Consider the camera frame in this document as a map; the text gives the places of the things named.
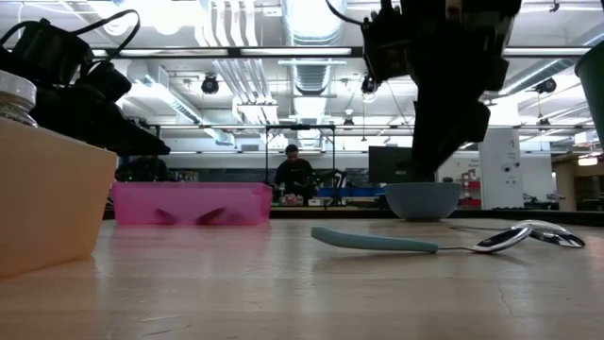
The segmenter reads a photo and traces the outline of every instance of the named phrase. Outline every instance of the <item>pink plastic bin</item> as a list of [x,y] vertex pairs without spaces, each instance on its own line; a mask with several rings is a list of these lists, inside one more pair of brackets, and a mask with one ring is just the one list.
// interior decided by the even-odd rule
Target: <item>pink plastic bin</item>
[[257,225],[271,212],[273,190],[262,183],[114,183],[120,225]]

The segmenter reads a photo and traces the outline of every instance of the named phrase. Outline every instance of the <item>cardboard box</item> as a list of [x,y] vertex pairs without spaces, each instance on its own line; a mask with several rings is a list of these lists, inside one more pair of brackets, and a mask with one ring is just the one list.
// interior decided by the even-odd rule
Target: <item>cardboard box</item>
[[116,155],[0,118],[0,278],[90,257]]

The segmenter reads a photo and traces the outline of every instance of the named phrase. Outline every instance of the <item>pipe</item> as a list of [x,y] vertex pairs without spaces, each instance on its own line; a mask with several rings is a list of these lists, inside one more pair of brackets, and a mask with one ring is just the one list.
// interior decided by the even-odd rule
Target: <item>pipe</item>
[[260,77],[260,84],[262,85],[262,90],[264,91],[264,96],[266,97],[266,102],[269,104],[275,104],[275,100],[273,99],[273,95],[271,94],[271,88],[268,84],[268,80],[266,79],[266,74],[264,73],[264,67],[262,66],[262,60],[255,59],[254,66],[256,67],[256,73]]
[[239,82],[239,79],[237,79],[237,76],[235,76],[233,70],[231,70],[227,60],[222,60],[222,61],[218,61],[218,62],[222,62],[222,70],[223,72],[230,78],[232,79],[233,82],[233,86],[235,87],[236,91],[238,94],[240,94],[243,98],[244,98],[244,103],[252,103],[253,100],[252,98],[250,98],[249,93],[246,93],[242,86],[241,83]]
[[[210,0],[199,0],[199,5],[202,9],[201,16],[202,16],[203,26],[204,26],[203,37],[209,46],[211,46],[211,47],[218,46],[219,43],[216,41],[216,39],[214,39],[214,35],[213,35]],[[224,36],[219,37],[219,40],[220,40],[220,43],[228,43],[227,34],[225,33],[225,26],[224,26],[224,18],[225,18],[224,2],[222,2],[222,5],[223,5],[222,33],[224,33],[223,34]],[[217,23],[216,24],[217,35],[220,35],[218,33],[219,27],[221,27],[220,23]],[[241,104],[249,103],[250,98],[248,95],[246,95],[243,92],[243,89],[241,88],[239,82],[237,81],[237,78],[235,77],[234,73],[230,69],[230,65],[225,60],[216,60],[216,59],[212,61],[212,65],[214,66],[214,69],[216,69],[218,74],[220,74],[223,77],[226,85],[228,86],[230,91],[233,93],[233,95],[235,95],[237,98],[239,98],[240,103]]]
[[266,103],[266,97],[264,96],[264,90],[258,81],[259,76],[254,69],[254,65],[252,64],[252,60],[246,59],[243,61],[243,65],[245,65],[245,69],[249,73],[252,78],[252,82],[254,83],[254,87],[256,88],[256,93],[258,94],[258,101],[261,103]]
[[[339,12],[346,11],[346,0],[332,0]],[[342,21],[325,6],[324,0],[281,0],[283,26],[290,46],[337,46],[342,36]],[[331,80],[331,66],[295,65],[291,67],[292,94],[322,94]],[[325,98],[295,98],[294,110],[304,122],[318,121],[325,113]],[[298,131],[304,138],[305,132]],[[302,141],[304,146],[318,145]]]
[[[570,45],[591,46],[604,40],[604,24],[600,24],[587,33],[576,38]],[[503,89],[495,95],[487,95],[490,98],[498,98],[517,94],[540,82],[555,76],[556,74],[572,67],[577,63],[577,59],[554,59],[544,60],[535,63],[529,68],[521,71],[510,79],[506,80]]]
[[240,23],[241,7],[239,0],[229,0],[230,2],[230,37],[233,39],[235,46],[245,46],[242,38],[242,30]]
[[242,71],[242,67],[241,67],[239,61],[236,59],[232,59],[232,60],[229,60],[229,63],[231,66],[231,70],[234,72],[234,74],[239,79],[239,81],[241,81],[241,83],[243,84],[243,88],[245,89],[245,92],[243,94],[247,95],[247,97],[250,99],[251,103],[256,103],[256,101],[257,101],[256,96],[254,96],[254,92],[252,91],[252,88],[249,86],[249,82],[247,81],[247,77],[245,76],[245,74]]
[[225,30],[225,0],[214,0],[216,4],[216,38],[221,46],[230,46],[227,38],[227,31]]
[[[256,39],[256,9],[254,8],[254,0],[245,0],[245,38],[250,46],[258,46],[258,40]],[[258,93],[262,93],[265,103],[273,104],[273,96],[271,95],[271,88],[266,80],[264,73],[264,67],[260,59],[253,59],[249,65],[246,65],[250,74],[256,75],[260,79],[260,83],[255,83]]]
[[223,69],[223,67],[221,65],[221,62],[219,60],[213,60],[211,62],[211,64],[214,66],[214,69],[216,69],[216,71],[218,71],[218,74],[220,74],[223,77],[223,79],[225,80],[225,84],[228,86],[228,88],[233,93],[233,95],[235,95],[237,98],[239,98],[239,103],[240,104],[245,103],[245,99],[243,98],[242,94],[239,93],[239,91],[237,91],[237,89],[235,88],[233,79],[231,79],[230,76],[227,74],[227,72],[225,72],[225,70]]

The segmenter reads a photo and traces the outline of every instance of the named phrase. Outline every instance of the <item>gray bowl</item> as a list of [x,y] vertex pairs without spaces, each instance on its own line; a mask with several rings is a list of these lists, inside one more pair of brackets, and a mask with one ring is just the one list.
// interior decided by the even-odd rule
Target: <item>gray bowl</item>
[[386,185],[390,209],[410,221],[438,221],[457,208],[461,184],[416,182]]

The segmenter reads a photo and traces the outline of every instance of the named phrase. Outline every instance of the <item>glass jar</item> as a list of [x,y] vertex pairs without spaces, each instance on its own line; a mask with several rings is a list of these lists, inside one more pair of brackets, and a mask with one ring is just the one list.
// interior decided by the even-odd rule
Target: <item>glass jar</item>
[[37,128],[29,112],[36,106],[36,86],[29,80],[0,70],[0,118]]

